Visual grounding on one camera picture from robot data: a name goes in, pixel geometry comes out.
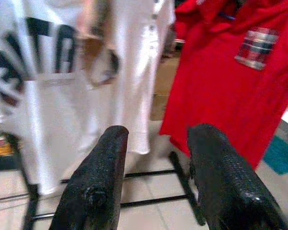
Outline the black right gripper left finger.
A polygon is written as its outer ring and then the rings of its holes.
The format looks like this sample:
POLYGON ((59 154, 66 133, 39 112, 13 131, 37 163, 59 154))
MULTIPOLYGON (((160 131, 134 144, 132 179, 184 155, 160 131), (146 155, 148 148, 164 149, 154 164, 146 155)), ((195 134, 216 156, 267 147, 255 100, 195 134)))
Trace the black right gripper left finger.
POLYGON ((74 171, 51 230, 115 230, 120 217, 129 131, 111 126, 74 171))

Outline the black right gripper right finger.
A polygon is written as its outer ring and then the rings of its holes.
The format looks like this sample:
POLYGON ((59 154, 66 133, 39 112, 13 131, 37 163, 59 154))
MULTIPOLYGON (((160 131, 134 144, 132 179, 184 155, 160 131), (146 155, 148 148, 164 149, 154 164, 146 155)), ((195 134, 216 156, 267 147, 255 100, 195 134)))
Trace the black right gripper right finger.
POLYGON ((190 173, 211 230, 288 230, 277 201, 226 135, 211 124, 188 129, 190 173))

